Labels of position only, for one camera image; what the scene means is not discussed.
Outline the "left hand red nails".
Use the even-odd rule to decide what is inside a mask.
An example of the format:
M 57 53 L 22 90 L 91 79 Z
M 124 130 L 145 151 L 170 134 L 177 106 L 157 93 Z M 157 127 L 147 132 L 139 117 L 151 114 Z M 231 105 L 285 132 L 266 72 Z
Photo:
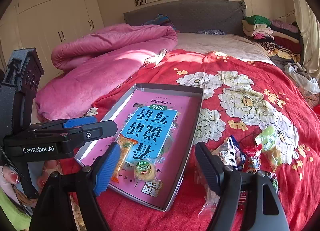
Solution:
M 52 172 L 62 174 L 62 168 L 58 160 L 28 162 L 28 167 L 31 182 L 39 193 L 41 193 Z M 1 188 L 6 195 L 16 203 L 35 208 L 37 199 L 27 198 L 22 189 L 22 180 L 23 178 L 20 177 L 12 167 L 1 166 Z

